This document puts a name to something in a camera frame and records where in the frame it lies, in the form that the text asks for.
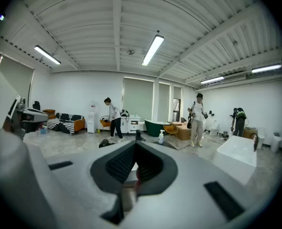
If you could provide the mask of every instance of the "white shirt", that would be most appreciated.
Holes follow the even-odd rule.
[[[120,111],[117,106],[113,105],[112,102],[109,105],[109,119],[110,121],[121,118]]]
[[[195,114],[196,114],[196,116],[194,117],[194,120],[202,121],[202,112],[203,112],[202,104],[199,104],[198,102],[196,102],[194,107],[193,107],[192,112],[195,112]]]

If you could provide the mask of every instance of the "black pants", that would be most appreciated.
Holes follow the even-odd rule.
[[[244,119],[238,119],[236,120],[236,124],[235,124],[235,131],[233,133],[233,135],[237,135],[241,136],[244,134],[244,126],[245,126],[245,120]]]
[[[113,136],[114,128],[116,128],[119,138],[123,138],[121,132],[121,118],[111,121],[111,136]]]

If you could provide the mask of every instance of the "leg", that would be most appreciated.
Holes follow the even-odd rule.
[[[116,120],[112,120],[111,121],[111,136],[113,136],[115,127],[116,127]]]
[[[193,120],[192,126],[191,126],[191,141],[192,142],[195,142],[195,137],[196,137],[196,133],[197,133],[197,127],[198,127],[197,120]]]
[[[233,135],[236,135],[237,136],[237,134],[238,134],[238,123],[239,123],[239,120],[236,120],[236,123],[235,123],[235,130],[234,130],[234,133],[233,133]]]
[[[201,137],[202,137],[202,121],[197,121],[198,122],[198,128],[197,128],[197,144],[200,143]]]
[[[243,136],[244,135],[244,127],[245,127],[245,120],[243,120],[243,119],[240,119],[240,121],[239,121],[240,123],[239,123],[239,127],[238,127],[238,129],[239,129],[239,134],[238,134],[238,136]]]
[[[115,119],[115,122],[116,122],[116,130],[117,130],[118,136],[120,139],[122,139],[123,136],[121,132],[121,118]]]

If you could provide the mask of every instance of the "smoke detector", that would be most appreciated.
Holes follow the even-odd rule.
[[[128,54],[128,55],[134,55],[134,54],[135,54],[135,50],[128,50],[128,51],[127,51],[127,54]]]

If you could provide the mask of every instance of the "white corrugated ceiling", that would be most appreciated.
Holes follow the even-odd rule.
[[[158,30],[165,40],[142,66]],[[259,0],[14,0],[0,39],[52,72],[121,71],[192,85],[282,62],[282,33]]]

